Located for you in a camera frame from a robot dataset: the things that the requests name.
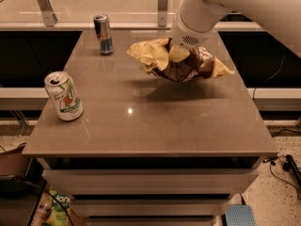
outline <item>red bull can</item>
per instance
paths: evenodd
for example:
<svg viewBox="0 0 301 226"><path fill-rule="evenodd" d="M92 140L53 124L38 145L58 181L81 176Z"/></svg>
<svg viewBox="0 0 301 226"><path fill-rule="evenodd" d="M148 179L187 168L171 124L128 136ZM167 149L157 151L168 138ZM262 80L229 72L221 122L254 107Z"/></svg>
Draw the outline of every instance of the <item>red bull can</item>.
<svg viewBox="0 0 301 226"><path fill-rule="evenodd" d="M49 99L61 120L72 121L82 115L84 109L81 100L72 78L67 73L49 73L44 82Z"/></svg>
<svg viewBox="0 0 301 226"><path fill-rule="evenodd" d="M101 54L108 56L113 54L113 42L111 37L110 22L107 15L96 15L93 18L95 32L99 41Z"/></svg>

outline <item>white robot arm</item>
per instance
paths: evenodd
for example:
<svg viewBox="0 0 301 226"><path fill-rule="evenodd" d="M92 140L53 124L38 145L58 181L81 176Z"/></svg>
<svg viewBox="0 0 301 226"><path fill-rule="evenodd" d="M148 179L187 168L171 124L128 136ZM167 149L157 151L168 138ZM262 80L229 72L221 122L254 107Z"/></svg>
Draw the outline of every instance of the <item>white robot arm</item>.
<svg viewBox="0 0 301 226"><path fill-rule="evenodd" d="M182 0L171 26L172 37L186 47L198 47L234 10L301 57L301 0Z"/></svg>

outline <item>snack package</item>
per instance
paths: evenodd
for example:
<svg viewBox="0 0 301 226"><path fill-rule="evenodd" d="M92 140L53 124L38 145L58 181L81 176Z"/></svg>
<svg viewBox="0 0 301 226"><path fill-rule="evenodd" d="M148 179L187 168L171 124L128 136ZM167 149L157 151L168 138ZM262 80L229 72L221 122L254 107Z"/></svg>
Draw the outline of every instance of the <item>snack package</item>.
<svg viewBox="0 0 301 226"><path fill-rule="evenodd" d="M145 73L176 82L234 74L206 48L188 49L171 38L134 43L127 54L140 62Z"/></svg>
<svg viewBox="0 0 301 226"><path fill-rule="evenodd" d="M57 193L53 188L50 188L50 193L55 196L57 200L66 208L67 212L70 212L70 199L65 194ZM52 211L46 221L49 226L66 226L68 223L68 217L57 201L52 199Z"/></svg>

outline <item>table top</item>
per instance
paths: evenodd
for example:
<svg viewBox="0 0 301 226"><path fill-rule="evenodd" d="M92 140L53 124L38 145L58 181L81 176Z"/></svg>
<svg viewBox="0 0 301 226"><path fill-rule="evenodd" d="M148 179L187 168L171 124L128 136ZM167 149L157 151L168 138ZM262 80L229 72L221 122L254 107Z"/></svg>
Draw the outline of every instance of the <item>table top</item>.
<svg viewBox="0 0 301 226"><path fill-rule="evenodd" d="M31 157L258 156L276 148L239 73L177 83L147 75L126 54L135 42L168 30L112 30L114 54L101 56L93 29L83 30L65 71L84 113L63 121L50 101L23 154ZM217 32L206 47L235 66Z"/></svg>

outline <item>energy drink can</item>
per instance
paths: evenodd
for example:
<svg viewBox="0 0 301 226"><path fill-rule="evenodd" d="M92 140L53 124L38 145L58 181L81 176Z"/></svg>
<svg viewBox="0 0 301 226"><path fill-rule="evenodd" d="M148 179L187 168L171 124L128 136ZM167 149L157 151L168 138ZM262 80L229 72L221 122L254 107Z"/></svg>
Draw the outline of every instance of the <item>energy drink can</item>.
<svg viewBox="0 0 301 226"><path fill-rule="evenodd" d="M72 121L82 115L82 103L73 80L67 73L49 73L44 82L46 92L61 120Z"/></svg>
<svg viewBox="0 0 301 226"><path fill-rule="evenodd" d="M113 54L113 43L110 31L110 22L107 15L96 15L93 18L96 36L99 41L101 54L108 56Z"/></svg>

